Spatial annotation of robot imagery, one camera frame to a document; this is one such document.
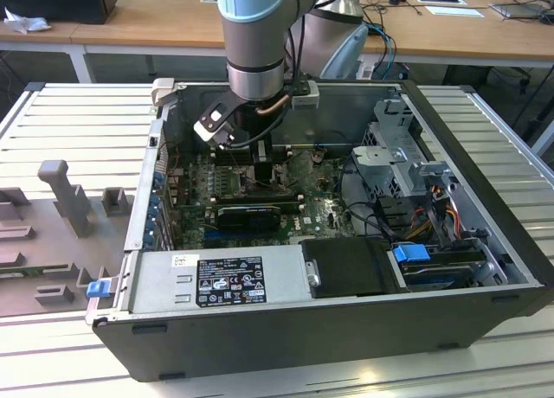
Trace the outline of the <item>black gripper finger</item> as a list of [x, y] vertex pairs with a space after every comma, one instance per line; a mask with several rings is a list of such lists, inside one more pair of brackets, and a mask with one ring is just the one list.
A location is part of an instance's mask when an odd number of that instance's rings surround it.
[[254, 179], [269, 185], [273, 176], [273, 146], [270, 138], [258, 140], [253, 147]]

